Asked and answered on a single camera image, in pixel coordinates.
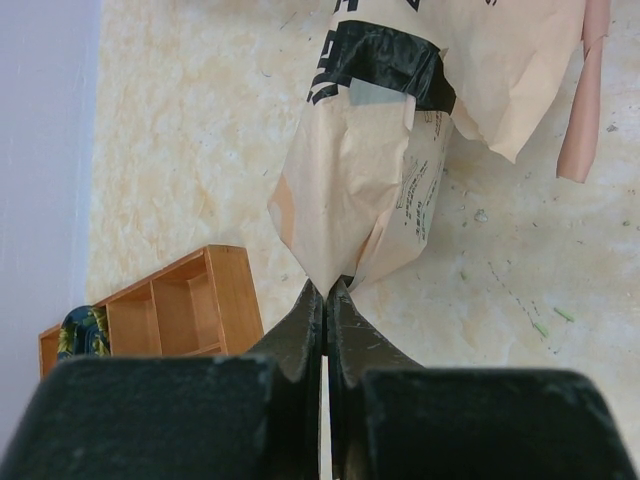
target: green patterned fabric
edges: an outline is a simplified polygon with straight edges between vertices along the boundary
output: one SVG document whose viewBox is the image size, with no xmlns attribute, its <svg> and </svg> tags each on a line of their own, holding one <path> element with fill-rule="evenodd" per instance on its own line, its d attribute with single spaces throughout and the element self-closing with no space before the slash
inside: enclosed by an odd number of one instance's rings
<svg viewBox="0 0 640 480">
<path fill-rule="evenodd" d="M 73 309 L 60 327 L 58 360 L 74 355 L 110 354 L 106 308 L 83 306 Z"/>
</svg>

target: crumpled brown paper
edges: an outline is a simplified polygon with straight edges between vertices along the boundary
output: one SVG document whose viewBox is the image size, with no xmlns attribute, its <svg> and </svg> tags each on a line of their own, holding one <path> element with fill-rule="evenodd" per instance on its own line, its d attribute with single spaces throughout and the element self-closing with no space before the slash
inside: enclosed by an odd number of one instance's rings
<svg viewBox="0 0 640 480">
<path fill-rule="evenodd" d="M 450 117 L 416 112 L 406 93 L 378 90 L 359 102 L 342 77 L 314 81 L 269 211 L 323 295 L 341 274 L 357 285 L 420 254 L 451 120 L 515 160 L 558 91 L 584 16 L 585 0 L 338 0 L 332 31 L 357 20 L 439 47 L 457 100 Z M 316 79 L 325 78 L 330 40 Z"/>
</svg>

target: beige marble floor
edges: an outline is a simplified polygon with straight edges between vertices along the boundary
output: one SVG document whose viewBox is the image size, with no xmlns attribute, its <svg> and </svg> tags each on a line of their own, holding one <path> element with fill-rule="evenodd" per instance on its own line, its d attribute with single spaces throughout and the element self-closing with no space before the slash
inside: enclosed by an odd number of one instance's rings
<svg viewBox="0 0 640 480">
<path fill-rule="evenodd" d="M 203 244 L 231 243 L 249 251 L 265 330 L 287 312 L 305 276 L 265 204 L 334 4 L 103 2 L 89 301 Z M 613 21 L 588 183 L 554 178 L 576 52 L 517 165 L 454 135 L 426 251 L 354 299 L 425 365 L 587 374 L 638 462 L 640 4 L 614 0 Z M 487 223 L 473 220 L 480 208 Z"/>
</svg>

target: wooden shelf compartment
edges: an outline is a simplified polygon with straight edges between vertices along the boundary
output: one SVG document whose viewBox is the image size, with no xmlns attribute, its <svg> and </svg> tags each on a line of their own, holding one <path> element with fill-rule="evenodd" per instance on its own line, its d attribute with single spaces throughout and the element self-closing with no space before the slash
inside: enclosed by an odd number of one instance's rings
<svg viewBox="0 0 640 480">
<path fill-rule="evenodd" d="M 264 335 L 247 251 L 209 245 L 205 253 L 219 312 L 222 353 L 241 355 Z"/>
<path fill-rule="evenodd" d="M 211 357 L 213 355 L 220 355 L 222 353 L 222 346 L 219 343 L 214 343 L 208 347 L 201 348 L 195 352 L 185 353 L 184 357 Z"/>
<path fill-rule="evenodd" d="M 127 291 L 106 306 L 112 355 L 161 354 L 150 283 Z"/>
<path fill-rule="evenodd" d="M 151 281 L 163 355 L 220 349 L 219 312 L 204 251 Z"/>
</svg>

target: wooden shelf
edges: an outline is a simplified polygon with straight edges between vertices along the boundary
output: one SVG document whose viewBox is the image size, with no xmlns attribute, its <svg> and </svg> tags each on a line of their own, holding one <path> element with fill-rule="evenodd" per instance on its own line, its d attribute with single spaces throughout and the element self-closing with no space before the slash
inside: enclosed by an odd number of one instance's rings
<svg viewBox="0 0 640 480">
<path fill-rule="evenodd" d="M 219 343 L 214 343 L 208 347 L 200 348 L 195 352 L 185 353 L 185 357 L 210 357 L 212 355 L 219 355 L 222 353 L 222 347 Z"/>
<path fill-rule="evenodd" d="M 56 364 L 59 336 L 60 324 L 38 335 L 38 343 L 40 344 L 40 378 L 44 378 Z"/>
<path fill-rule="evenodd" d="M 263 335 L 244 248 L 210 245 L 96 304 L 112 355 L 242 354 Z M 40 335 L 40 371 L 54 365 L 59 325 Z"/>
</svg>

